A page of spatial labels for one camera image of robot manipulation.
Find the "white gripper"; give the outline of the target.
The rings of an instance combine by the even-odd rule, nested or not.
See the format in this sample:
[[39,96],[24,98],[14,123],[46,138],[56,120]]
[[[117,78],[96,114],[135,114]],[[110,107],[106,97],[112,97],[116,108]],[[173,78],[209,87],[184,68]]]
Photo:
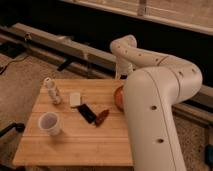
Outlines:
[[116,58],[115,79],[119,79],[119,75],[129,75],[133,72],[133,65],[124,58]]

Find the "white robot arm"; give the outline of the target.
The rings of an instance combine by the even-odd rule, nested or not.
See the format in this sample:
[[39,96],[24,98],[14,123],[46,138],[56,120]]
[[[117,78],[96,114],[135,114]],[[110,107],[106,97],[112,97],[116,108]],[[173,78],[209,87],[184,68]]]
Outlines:
[[134,36],[113,40],[116,57],[137,66],[127,73],[123,108],[134,171],[187,171],[172,114],[174,104],[193,97],[202,73],[185,59],[139,49]]

